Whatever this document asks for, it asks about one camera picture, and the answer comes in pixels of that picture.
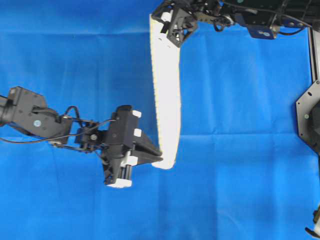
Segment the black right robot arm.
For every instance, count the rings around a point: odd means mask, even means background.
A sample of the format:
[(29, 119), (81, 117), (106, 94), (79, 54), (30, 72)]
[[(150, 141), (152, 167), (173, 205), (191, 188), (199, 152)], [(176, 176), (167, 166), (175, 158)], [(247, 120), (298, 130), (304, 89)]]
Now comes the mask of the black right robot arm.
[(320, 30), (318, 0), (164, 0), (151, 14), (161, 33), (176, 47), (198, 28), (212, 25), (218, 33), (234, 25), (246, 28), (252, 38), (274, 40), (296, 35), (305, 28)]

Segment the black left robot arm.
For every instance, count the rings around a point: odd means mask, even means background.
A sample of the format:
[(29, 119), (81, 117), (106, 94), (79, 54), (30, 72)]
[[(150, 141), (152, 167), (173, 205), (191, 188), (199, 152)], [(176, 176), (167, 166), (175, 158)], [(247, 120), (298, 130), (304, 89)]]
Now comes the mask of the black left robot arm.
[(100, 158), (104, 184), (112, 188), (132, 186), (132, 168), (163, 160), (161, 150), (138, 128), (141, 112), (121, 105), (102, 122), (84, 120), (72, 105), (64, 114), (49, 108), (45, 98), (20, 86), (0, 98), (0, 125), (34, 137), (36, 143)]

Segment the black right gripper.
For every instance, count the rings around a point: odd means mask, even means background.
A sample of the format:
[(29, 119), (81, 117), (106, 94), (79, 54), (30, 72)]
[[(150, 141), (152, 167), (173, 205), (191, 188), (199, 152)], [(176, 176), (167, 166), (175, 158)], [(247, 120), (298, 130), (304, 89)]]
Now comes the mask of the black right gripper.
[(218, 0), (164, 0), (151, 14), (151, 18), (161, 24), (162, 34), (176, 47), (181, 47), (185, 40), (198, 28), (200, 14), (209, 20), (219, 15)]

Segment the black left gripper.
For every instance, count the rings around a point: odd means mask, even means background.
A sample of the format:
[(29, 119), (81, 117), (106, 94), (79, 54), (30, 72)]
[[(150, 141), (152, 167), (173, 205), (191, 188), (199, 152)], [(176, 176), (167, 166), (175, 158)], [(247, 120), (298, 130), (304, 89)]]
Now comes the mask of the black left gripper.
[(131, 105), (121, 105), (111, 116), (102, 143), (105, 148), (101, 151), (104, 184), (112, 188), (126, 188), (132, 181), (126, 177), (126, 168), (122, 166), (123, 160), (136, 146), (152, 155), (136, 155), (137, 166), (157, 163), (163, 160), (160, 149), (153, 144), (151, 139), (138, 127), (141, 113), (134, 114)]

